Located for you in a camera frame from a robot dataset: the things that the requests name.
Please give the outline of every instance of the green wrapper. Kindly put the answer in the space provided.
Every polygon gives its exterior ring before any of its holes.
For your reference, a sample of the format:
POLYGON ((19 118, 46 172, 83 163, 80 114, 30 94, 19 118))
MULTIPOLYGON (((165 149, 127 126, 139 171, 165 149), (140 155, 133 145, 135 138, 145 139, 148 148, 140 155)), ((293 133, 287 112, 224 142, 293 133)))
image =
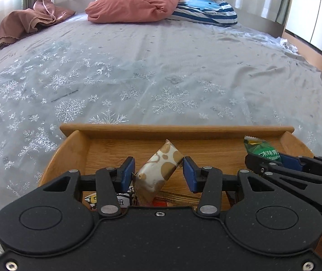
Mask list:
POLYGON ((259 155, 273 161, 282 161, 278 151, 263 139, 245 136, 244 145, 248 153, 259 155))

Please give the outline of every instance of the snack package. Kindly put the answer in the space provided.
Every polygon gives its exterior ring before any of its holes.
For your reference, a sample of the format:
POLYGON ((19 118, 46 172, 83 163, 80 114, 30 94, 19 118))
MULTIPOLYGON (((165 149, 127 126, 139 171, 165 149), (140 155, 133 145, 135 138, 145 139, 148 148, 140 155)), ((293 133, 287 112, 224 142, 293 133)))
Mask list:
POLYGON ((278 151, 263 139, 245 136, 244 145, 248 153, 259 155, 273 161, 282 161, 278 151))
POLYGON ((152 205, 152 200, 176 168, 183 155, 166 140, 165 144, 133 176, 133 186, 141 206, 152 205))
MULTIPOLYGON (((89 205, 91 206, 91 209, 97 208, 97 194, 96 193, 88 195, 84 199, 86 200, 87 203, 89 203, 89 205)), ((117 194, 117 199, 118 199, 118 203, 121 208, 127 208, 129 206, 136 205, 137 199, 136 199, 135 191, 133 190, 132 184, 128 188, 127 193, 117 194)))

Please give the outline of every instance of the gray bed sheet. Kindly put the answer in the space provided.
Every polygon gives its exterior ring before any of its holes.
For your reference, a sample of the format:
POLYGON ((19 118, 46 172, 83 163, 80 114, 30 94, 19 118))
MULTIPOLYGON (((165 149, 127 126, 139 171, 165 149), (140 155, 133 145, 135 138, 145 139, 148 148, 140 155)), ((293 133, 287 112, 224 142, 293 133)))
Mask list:
POLYGON ((291 125, 322 155, 322 73, 278 40, 242 26, 86 17, 0 50, 0 209, 37 186, 62 122, 291 125))

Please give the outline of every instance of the pink blanket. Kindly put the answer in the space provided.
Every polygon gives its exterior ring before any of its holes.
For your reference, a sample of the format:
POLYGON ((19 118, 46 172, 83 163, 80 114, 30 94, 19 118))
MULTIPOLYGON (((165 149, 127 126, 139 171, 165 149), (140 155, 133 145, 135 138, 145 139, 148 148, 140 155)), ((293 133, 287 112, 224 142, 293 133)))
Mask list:
POLYGON ((86 8, 88 21, 151 22, 170 16, 179 0, 96 0, 86 8))

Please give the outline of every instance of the brown cloth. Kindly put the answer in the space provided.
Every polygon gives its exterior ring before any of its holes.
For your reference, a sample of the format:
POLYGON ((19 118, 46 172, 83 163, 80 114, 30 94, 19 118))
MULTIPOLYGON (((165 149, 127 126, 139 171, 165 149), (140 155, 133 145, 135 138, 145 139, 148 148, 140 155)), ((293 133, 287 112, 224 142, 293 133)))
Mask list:
POLYGON ((40 29, 53 26, 74 15, 75 11, 57 7, 51 0, 36 0, 33 9, 15 10, 0 24, 0 49, 40 29))

